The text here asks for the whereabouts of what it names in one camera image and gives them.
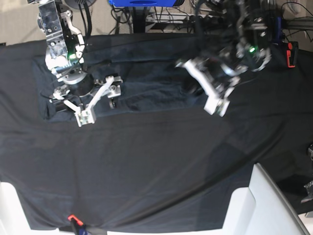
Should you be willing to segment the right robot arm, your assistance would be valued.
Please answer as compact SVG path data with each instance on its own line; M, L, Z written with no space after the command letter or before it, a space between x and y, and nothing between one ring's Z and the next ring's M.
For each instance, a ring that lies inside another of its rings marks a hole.
M82 31L72 22L73 11L60 0L29 0L37 4L37 22L45 33L45 64L60 85L43 95L58 111L71 111L78 126L94 124L94 108L102 97L115 108L114 98L122 94L120 76L94 79L83 58L86 42Z

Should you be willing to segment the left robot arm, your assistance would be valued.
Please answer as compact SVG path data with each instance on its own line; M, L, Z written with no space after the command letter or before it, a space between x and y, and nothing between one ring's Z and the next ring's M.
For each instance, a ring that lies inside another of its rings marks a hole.
M204 110L223 117L240 75L259 72L271 59L268 26L258 0L199 0L195 4L198 53L176 66L194 78L207 100Z

